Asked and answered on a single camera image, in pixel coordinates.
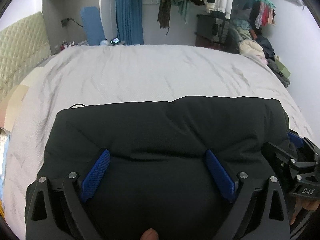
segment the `human hand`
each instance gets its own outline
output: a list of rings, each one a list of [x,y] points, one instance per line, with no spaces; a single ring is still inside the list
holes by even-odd
[[[295,222],[296,217],[302,208],[308,211],[316,211],[319,205],[320,205],[320,200],[315,201],[315,200],[309,200],[309,199],[297,197],[296,206],[294,208],[294,213],[293,213],[290,225],[292,225]]]
[[[149,228],[147,231],[143,233],[140,240],[159,240],[159,236],[157,231],[152,228]]]

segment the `blue gripper pad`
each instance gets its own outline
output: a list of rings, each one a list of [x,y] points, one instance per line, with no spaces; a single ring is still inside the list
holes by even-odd
[[[80,199],[83,203],[93,197],[109,164],[110,152],[104,150],[82,181]]]
[[[303,139],[300,136],[288,132],[288,137],[290,142],[292,142],[298,149],[303,147]]]
[[[236,200],[236,185],[211,150],[205,153],[207,167],[223,198],[230,203]]]

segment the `black cable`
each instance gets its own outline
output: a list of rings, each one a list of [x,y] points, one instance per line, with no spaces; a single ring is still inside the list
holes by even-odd
[[[75,23],[76,23],[76,24],[78,24],[81,28],[83,28],[83,26],[82,26],[82,25],[80,25],[79,23],[77,23],[74,19],[72,19],[72,18],[68,18],[68,20],[71,20],[71,21],[75,22]]]
[[[74,106],[85,106],[85,105],[83,105],[83,104],[75,104],[75,105],[73,105],[73,106],[70,106],[69,109],[70,109],[70,108],[73,108]]]

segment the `beige headboard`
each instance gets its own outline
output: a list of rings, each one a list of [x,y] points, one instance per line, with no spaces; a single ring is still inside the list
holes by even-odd
[[[0,32],[0,102],[25,76],[51,54],[42,13]]]

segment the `white bedsheet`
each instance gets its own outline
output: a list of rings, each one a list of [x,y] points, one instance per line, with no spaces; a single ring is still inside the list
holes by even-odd
[[[312,139],[310,126],[281,82],[255,58],[190,46],[69,48],[44,67],[29,89],[7,156],[5,218],[25,239],[25,193],[36,179],[55,116],[74,104],[172,101],[187,95],[280,100],[290,128]]]

